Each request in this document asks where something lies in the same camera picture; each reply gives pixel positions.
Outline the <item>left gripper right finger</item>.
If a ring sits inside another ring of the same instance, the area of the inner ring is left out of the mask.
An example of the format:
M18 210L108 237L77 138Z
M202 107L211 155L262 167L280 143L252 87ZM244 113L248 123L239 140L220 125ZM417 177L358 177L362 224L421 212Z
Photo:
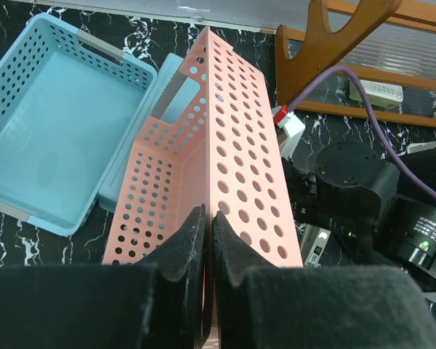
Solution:
M278 268L212 223L221 348L436 348L418 284L385 266Z

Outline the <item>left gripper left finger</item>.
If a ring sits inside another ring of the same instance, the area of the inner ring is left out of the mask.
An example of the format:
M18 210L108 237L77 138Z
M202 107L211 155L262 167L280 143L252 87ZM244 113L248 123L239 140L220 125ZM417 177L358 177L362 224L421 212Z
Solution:
M131 265L0 268L0 348L200 348L206 208Z

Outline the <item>pink perforated plastic basket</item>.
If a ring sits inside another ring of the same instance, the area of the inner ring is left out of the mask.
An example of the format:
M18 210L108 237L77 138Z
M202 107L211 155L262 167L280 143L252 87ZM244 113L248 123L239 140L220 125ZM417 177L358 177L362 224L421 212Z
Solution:
M300 268L265 79L204 28L151 113L158 143L126 172L103 265L139 262L206 208L206 340L218 331L212 223L226 216L246 244L278 268Z

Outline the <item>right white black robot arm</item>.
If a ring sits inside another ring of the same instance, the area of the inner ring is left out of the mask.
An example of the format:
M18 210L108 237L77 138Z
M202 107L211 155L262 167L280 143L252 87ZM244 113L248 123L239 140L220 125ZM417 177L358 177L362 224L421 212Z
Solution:
M315 267L330 238L361 265L391 265L436 292L436 201L365 143L332 143L313 172L283 170L294 218L305 225L302 262Z

